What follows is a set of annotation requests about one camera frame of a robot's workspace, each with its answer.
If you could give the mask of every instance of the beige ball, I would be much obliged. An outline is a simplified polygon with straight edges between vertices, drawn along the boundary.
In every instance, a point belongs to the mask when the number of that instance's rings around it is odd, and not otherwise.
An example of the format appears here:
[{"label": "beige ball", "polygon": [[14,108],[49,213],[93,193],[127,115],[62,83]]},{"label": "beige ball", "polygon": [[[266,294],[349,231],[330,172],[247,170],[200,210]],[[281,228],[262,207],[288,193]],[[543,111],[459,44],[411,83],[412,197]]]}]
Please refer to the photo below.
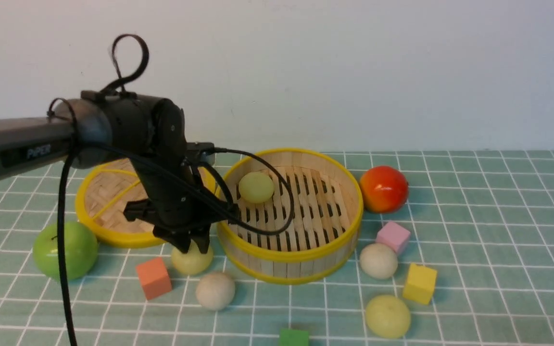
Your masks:
[{"label": "beige ball", "polygon": [[177,248],[172,249],[172,267],[184,275],[196,275],[206,270],[213,261],[213,248],[209,246],[206,254],[201,254],[196,242],[189,244],[187,254],[183,254]]},{"label": "beige ball", "polygon": [[365,322],[379,337],[399,339],[409,331],[412,316],[405,302],[397,297],[383,294],[367,303]]},{"label": "beige ball", "polygon": [[203,308],[220,311],[235,298],[235,281],[226,273],[212,272],[203,276],[196,287],[196,299]]},{"label": "beige ball", "polygon": [[379,280],[391,278],[398,260],[393,249],[381,243],[365,246],[360,252],[360,267],[365,274]]}]

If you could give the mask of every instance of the wooden ball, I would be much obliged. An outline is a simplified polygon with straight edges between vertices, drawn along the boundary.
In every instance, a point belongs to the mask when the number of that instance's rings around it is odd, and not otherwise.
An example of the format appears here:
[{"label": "wooden ball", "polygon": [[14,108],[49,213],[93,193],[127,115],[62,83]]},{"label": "wooden ball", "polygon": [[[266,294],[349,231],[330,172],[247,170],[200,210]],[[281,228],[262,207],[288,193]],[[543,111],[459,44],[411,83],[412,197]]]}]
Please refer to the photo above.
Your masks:
[{"label": "wooden ball", "polygon": [[396,253],[387,245],[369,244],[360,252],[360,267],[372,278],[379,280],[391,278],[397,266]]},{"label": "wooden ball", "polygon": [[220,311],[235,297],[235,281],[226,273],[212,272],[203,276],[196,287],[196,299],[205,309]]}]

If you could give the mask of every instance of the yellow rim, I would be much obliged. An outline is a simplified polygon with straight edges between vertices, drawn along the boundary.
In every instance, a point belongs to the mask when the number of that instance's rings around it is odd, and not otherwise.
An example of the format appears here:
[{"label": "yellow rim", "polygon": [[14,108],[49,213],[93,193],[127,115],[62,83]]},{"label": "yellow rim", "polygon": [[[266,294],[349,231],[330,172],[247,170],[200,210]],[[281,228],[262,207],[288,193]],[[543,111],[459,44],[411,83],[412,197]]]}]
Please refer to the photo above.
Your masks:
[{"label": "yellow rim", "polygon": [[224,246],[224,244],[222,244],[222,248],[224,248],[224,252],[226,253],[226,256],[228,256],[228,260],[230,260],[232,263],[234,263],[237,266],[237,268],[240,269],[240,271],[244,272],[245,274],[247,274],[249,276],[252,276],[254,278],[257,278],[258,280],[262,280],[262,281],[272,283],[272,284],[290,284],[290,285],[306,284],[306,283],[314,282],[314,281],[317,281],[317,280],[321,280],[321,279],[325,278],[326,276],[329,276],[330,274],[336,272],[338,269],[343,267],[345,262],[352,256],[352,253],[354,253],[354,250],[356,249],[356,247],[352,248],[352,250],[350,250],[350,253],[348,254],[348,256],[346,256],[343,260],[341,260],[339,263],[337,263],[334,267],[330,268],[329,270],[325,270],[321,273],[314,274],[314,275],[311,275],[311,276],[304,276],[302,278],[277,278],[275,276],[270,276],[270,275],[266,275],[266,274],[263,274],[263,273],[255,272],[255,271],[249,269],[248,267],[245,267],[236,258],[234,258],[234,256],[231,256],[229,254],[229,252],[228,252],[228,250],[226,250],[226,247]]},{"label": "yellow rim", "polygon": [[[356,196],[358,200],[358,205],[360,206],[358,208],[358,214],[352,221],[352,224],[350,227],[345,231],[343,236],[338,237],[335,241],[332,241],[328,243],[327,245],[316,247],[315,249],[310,250],[302,250],[302,251],[294,251],[294,252],[281,252],[277,250],[268,250],[263,249],[261,247],[257,247],[254,245],[249,244],[248,242],[244,241],[243,239],[240,239],[231,228],[229,228],[228,223],[225,221],[221,221],[218,223],[218,228],[222,232],[224,232],[225,236],[228,237],[228,240],[232,242],[235,246],[242,249],[244,252],[251,254],[253,256],[256,256],[257,258],[261,258],[264,260],[271,260],[271,261],[281,261],[281,262],[297,262],[297,261],[306,261],[306,260],[313,260],[316,258],[321,258],[327,254],[330,254],[334,252],[335,250],[341,248],[341,246],[344,246],[348,241],[352,239],[352,236],[356,234],[358,228],[360,227],[361,220],[363,218],[363,193],[360,190],[360,187],[358,185],[358,181],[356,178],[354,178],[354,175],[350,173],[343,165],[341,165],[336,160],[333,160],[329,156],[323,155],[321,153],[317,153],[316,151],[310,151],[306,149],[299,149],[299,148],[279,148],[279,149],[271,149],[266,151],[260,151],[259,153],[256,153],[255,155],[262,157],[263,155],[268,155],[272,153],[277,153],[280,151],[294,151],[297,153],[305,153],[309,155],[315,155],[319,156],[321,158],[324,158],[325,160],[328,160],[335,166],[339,167],[341,171],[343,171],[348,178],[350,178],[352,184],[356,186]],[[240,165],[244,164],[248,160],[251,160],[251,158],[246,157],[239,162],[237,162],[234,166],[231,167],[231,169],[228,170],[228,172],[224,175],[224,180],[227,180],[229,175],[233,173]],[[222,191],[220,188],[217,188],[217,196],[221,197]]]},{"label": "yellow rim", "polygon": [[[89,216],[84,206],[84,198],[85,198],[85,194],[87,193],[88,186],[91,180],[93,180],[96,175],[98,175],[102,171],[118,171],[120,173],[136,176],[134,173],[130,171],[121,171],[116,169],[105,168],[108,165],[109,163],[102,164],[100,166],[95,167],[95,169],[86,176],[86,178],[83,180],[83,183],[78,188],[78,192],[75,200],[75,207],[76,207],[76,214],[79,221],[82,222],[85,226],[87,226],[90,230],[92,230],[99,241],[101,241],[102,243],[108,244],[110,246],[125,247],[128,249],[129,248],[138,249],[142,247],[162,245],[163,243],[165,243],[163,239],[156,238],[150,232],[144,232],[142,234],[122,234],[121,232],[115,232],[114,230],[110,230],[108,228],[100,226],[97,223],[95,223],[94,219],[101,214],[101,211],[98,212],[94,217]],[[200,170],[202,171],[202,180],[204,181],[204,186],[206,186],[206,188],[211,190],[211,192],[214,192],[215,186],[216,186],[215,178],[213,178],[213,176],[210,175],[208,171],[206,171],[204,168],[200,168]],[[137,186],[138,184],[140,184],[140,181],[134,182],[132,186],[130,186],[130,188],[133,186]],[[112,199],[112,201],[108,205],[106,205],[105,208],[103,208],[103,210],[105,210],[108,206],[112,205],[119,196],[127,192],[130,188],[128,188],[125,191],[122,191],[121,194],[117,195],[117,197]]]}]

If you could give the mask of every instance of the yellow-green ball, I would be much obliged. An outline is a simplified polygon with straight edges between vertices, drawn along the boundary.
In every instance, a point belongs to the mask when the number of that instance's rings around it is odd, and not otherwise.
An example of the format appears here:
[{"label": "yellow-green ball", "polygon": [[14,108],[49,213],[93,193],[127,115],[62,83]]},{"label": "yellow-green ball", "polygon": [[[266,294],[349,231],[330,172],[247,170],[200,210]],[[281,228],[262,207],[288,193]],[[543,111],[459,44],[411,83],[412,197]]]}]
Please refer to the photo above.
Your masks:
[{"label": "yellow-green ball", "polygon": [[270,176],[262,172],[247,173],[239,181],[240,197],[253,204],[268,201],[275,192],[275,185]]},{"label": "yellow-green ball", "polygon": [[399,339],[412,322],[407,305],[397,297],[380,295],[365,308],[365,322],[373,333],[384,339]]},{"label": "yellow-green ball", "polygon": [[172,267],[184,275],[196,275],[206,270],[213,261],[213,248],[209,246],[206,254],[200,253],[198,245],[194,241],[189,244],[187,254],[183,254],[177,248],[172,249]]}]

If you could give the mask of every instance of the bamboo steamer lid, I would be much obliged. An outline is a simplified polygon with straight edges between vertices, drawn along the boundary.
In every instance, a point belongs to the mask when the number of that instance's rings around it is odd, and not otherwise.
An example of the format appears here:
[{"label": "bamboo steamer lid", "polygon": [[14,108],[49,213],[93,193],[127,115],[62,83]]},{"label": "bamboo steamer lid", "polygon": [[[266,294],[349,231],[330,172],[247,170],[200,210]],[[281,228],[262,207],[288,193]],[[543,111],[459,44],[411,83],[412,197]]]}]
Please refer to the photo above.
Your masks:
[{"label": "bamboo steamer lid", "polygon": [[[215,179],[200,168],[204,186],[215,191]],[[83,180],[76,195],[76,214],[99,241],[114,247],[141,248],[161,245],[152,234],[153,225],[127,221],[123,210],[128,201],[145,199],[143,188],[132,163],[117,160],[95,167]]]}]

